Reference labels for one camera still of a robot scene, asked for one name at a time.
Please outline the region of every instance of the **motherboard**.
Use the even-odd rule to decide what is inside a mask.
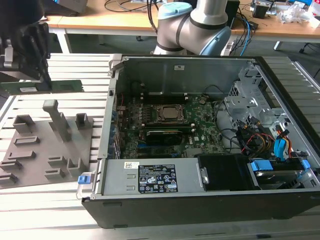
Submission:
[[[118,109],[122,159],[193,158],[224,152],[213,106],[206,97],[188,96],[183,101],[132,98]]]

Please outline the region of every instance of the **white table leg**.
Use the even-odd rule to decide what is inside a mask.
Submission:
[[[273,49],[275,51],[278,51],[280,49],[282,43],[283,43],[283,41],[277,41]]]
[[[221,56],[229,56],[231,49],[234,46],[234,43],[237,41],[238,35],[231,35],[229,38],[229,41],[227,42],[227,44],[224,46],[222,52],[221,52]]]
[[[72,50],[66,29],[54,28],[52,32],[57,35],[62,52],[64,54],[71,54]]]
[[[98,35],[99,38],[99,44],[104,45],[105,44],[105,35]]]

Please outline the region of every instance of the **white plastic bag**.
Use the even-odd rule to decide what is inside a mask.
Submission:
[[[306,11],[299,7],[298,3],[294,3],[287,10],[278,13],[278,19],[284,23],[298,22],[301,23],[301,15]]]

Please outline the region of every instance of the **wooden table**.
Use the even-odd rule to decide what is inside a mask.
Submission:
[[[267,16],[265,19],[252,18],[248,11],[251,0],[240,0],[242,13],[250,20],[259,24],[254,33],[254,39],[263,41],[282,42],[310,42],[320,43],[320,28],[312,28],[308,22],[282,24],[276,16]],[[78,17],[60,17],[55,24],[50,24],[50,32],[58,35],[63,53],[71,53],[68,34],[96,34],[96,35],[130,35],[156,36],[151,28],[147,13],[143,12],[112,12],[104,7],[106,0],[88,0],[86,12]],[[142,6],[142,3],[125,3],[128,9]],[[108,5],[109,8],[120,11],[116,2]],[[158,12],[152,7],[152,16],[155,25],[158,24]],[[243,25],[238,21],[232,29],[231,40],[242,35]]]

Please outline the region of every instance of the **gray 3d-printed holder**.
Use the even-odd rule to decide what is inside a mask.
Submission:
[[[52,121],[15,118],[16,132],[0,163],[0,189],[76,181],[89,168],[93,119],[85,113],[65,118],[57,100],[43,110]]]

